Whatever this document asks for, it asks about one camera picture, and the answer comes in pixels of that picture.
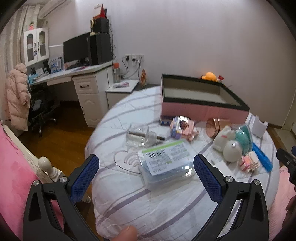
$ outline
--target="pink blanket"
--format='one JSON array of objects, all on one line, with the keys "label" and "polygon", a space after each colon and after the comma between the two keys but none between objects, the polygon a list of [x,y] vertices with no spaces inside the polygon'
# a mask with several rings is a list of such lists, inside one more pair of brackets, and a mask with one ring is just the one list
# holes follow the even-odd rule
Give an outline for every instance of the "pink blanket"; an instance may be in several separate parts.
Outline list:
[{"label": "pink blanket", "polygon": [[288,169],[283,166],[280,168],[279,188],[276,193],[276,198],[271,205],[268,218],[269,218],[269,240],[272,240],[282,229],[283,221],[286,217],[286,206],[290,199],[296,195],[294,185],[289,182],[290,174]]},{"label": "pink blanket", "polygon": [[[0,125],[0,213],[14,234],[22,240],[22,224],[27,197],[34,180],[38,179],[22,152],[4,133]],[[61,227],[63,217],[53,203]]]}]

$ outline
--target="desk drawer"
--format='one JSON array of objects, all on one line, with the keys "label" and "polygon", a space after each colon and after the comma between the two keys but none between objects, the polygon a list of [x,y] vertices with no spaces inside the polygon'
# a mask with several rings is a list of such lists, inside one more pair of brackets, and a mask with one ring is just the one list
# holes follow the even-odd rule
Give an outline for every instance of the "desk drawer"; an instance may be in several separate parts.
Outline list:
[{"label": "desk drawer", "polygon": [[95,77],[74,79],[74,85],[77,94],[95,94],[98,93],[98,86]]},{"label": "desk drawer", "polygon": [[58,79],[55,79],[55,80],[48,81],[47,86],[66,83],[66,82],[71,82],[71,81],[72,81],[71,76],[64,77],[64,78],[58,78]]}]

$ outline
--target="bed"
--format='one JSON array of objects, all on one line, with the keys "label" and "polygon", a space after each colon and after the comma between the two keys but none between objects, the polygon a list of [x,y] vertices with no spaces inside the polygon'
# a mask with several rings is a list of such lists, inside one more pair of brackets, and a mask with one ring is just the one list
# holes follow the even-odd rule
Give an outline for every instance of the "bed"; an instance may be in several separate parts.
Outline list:
[{"label": "bed", "polygon": [[[4,236],[8,240],[22,240],[24,210],[32,182],[37,179],[42,183],[56,182],[63,176],[46,157],[35,157],[1,121],[0,233],[8,234]],[[91,199],[85,194],[82,201],[88,203]],[[58,203],[52,201],[52,205],[63,228],[63,215]]]},{"label": "bed", "polygon": [[[140,148],[127,146],[126,130],[131,123],[147,124],[159,135],[168,137],[169,128],[159,126],[160,109],[160,87],[135,91],[109,110],[85,147],[85,157],[95,154],[100,160],[92,181],[92,198],[96,230],[104,238],[111,239],[126,225],[133,225],[144,240],[191,240],[216,207],[197,175],[190,183],[174,184],[162,191],[145,188],[141,175],[137,174]],[[252,126],[254,119],[250,113],[246,123]],[[205,123],[197,126],[200,134],[192,143],[196,152],[202,153],[224,176],[231,175],[241,182],[259,179],[270,207],[278,189],[279,162],[269,134],[265,132],[263,139],[253,136],[253,141],[273,162],[272,172],[260,167],[253,174],[245,174],[236,163],[225,163],[222,155],[212,149],[213,141],[205,133]],[[221,235],[230,229],[238,207],[239,202]]]}]

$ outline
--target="green label stripe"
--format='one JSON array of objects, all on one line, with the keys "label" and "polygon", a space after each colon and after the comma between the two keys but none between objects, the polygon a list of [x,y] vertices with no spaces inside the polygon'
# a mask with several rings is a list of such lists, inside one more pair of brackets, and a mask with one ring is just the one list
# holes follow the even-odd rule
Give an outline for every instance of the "green label stripe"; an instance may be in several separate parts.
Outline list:
[{"label": "green label stripe", "polygon": [[159,147],[155,147],[155,148],[150,148],[150,149],[144,150],[142,153],[147,153],[147,152],[151,152],[151,151],[156,151],[156,150],[164,149],[164,148],[167,148],[167,147],[170,147],[170,146],[175,146],[175,145],[180,144],[180,143],[182,143],[182,142],[183,142],[183,140],[181,140],[181,141],[176,141],[176,142],[172,142],[172,143],[166,144],[166,145],[164,145],[164,146],[159,146]]}]

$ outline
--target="rose gold lid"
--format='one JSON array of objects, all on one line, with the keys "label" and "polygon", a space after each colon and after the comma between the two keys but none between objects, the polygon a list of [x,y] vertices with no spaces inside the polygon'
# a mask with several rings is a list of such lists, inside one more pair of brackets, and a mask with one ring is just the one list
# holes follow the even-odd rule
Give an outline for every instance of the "rose gold lid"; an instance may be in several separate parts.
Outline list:
[{"label": "rose gold lid", "polygon": [[228,119],[218,118],[218,122],[219,122],[219,132],[222,131],[225,126],[230,126],[231,127],[231,123],[230,123],[230,121]]},{"label": "rose gold lid", "polygon": [[205,126],[205,131],[210,138],[215,138],[219,133],[219,121],[217,118],[209,118]]}]

